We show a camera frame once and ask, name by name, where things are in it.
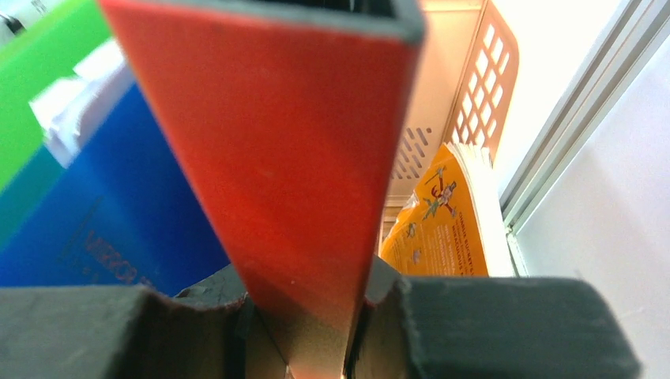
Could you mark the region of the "green plastic folder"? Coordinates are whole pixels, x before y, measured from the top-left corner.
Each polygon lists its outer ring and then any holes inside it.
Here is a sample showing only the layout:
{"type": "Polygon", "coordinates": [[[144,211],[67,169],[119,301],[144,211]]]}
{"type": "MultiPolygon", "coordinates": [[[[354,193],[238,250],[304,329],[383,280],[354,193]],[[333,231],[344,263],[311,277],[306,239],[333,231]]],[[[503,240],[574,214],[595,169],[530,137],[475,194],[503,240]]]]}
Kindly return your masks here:
{"type": "Polygon", "coordinates": [[[43,143],[28,102],[111,36],[95,1],[64,1],[1,49],[1,187],[43,143]]]}

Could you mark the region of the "blue plastic folder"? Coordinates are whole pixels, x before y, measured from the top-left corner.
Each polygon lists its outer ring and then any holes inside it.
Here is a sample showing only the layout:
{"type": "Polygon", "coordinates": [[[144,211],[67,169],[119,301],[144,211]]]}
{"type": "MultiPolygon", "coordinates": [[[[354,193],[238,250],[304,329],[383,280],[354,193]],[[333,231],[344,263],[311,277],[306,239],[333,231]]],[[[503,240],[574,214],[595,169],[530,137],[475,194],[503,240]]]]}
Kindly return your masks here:
{"type": "Polygon", "coordinates": [[[2,247],[1,284],[140,283],[175,295],[228,262],[133,85],[2,247]]]}

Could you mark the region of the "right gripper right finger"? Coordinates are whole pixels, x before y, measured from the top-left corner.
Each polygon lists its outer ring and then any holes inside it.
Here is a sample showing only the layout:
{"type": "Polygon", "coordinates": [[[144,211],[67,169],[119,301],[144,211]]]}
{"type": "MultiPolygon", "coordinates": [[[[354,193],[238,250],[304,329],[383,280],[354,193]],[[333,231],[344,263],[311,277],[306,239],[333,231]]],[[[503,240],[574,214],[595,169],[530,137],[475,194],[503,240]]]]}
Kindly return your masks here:
{"type": "Polygon", "coordinates": [[[403,276],[375,258],[358,378],[638,378],[642,364],[589,283],[403,276]]]}

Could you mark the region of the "grey clipboard with papers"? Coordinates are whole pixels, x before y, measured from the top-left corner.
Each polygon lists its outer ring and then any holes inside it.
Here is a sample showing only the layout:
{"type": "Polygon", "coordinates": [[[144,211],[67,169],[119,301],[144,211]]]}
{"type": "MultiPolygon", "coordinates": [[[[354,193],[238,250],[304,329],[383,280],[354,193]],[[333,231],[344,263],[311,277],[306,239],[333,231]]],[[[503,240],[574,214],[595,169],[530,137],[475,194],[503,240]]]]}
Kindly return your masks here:
{"type": "Polygon", "coordinates": [[[43,144],[67,168],[135,82],[125,53],[111,37],[28,102],[43,144]]]}

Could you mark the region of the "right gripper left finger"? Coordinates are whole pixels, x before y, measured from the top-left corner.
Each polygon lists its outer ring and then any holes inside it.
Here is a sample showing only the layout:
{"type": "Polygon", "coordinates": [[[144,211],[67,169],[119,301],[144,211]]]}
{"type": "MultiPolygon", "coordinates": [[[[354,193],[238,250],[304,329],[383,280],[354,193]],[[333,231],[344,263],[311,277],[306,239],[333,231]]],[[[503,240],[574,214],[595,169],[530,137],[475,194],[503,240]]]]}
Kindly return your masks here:
{"type": "Polygon", "coordinates": [[[4,287],[4,378],[226,378],[246,289],[234,268],[163,295],[144,285],[4,287]]]}

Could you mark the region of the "red plastic folder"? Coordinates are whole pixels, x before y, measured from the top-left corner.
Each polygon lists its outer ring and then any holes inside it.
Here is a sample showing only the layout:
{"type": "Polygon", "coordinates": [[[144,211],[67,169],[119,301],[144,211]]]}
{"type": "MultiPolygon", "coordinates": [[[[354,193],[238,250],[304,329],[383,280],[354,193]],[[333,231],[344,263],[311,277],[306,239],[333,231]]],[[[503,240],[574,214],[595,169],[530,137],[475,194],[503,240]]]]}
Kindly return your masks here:
{"type": "Polygon", "coordinates": [[[295,378],[339,378],[423,45],[417,1],[102,1],[295,378]]]}

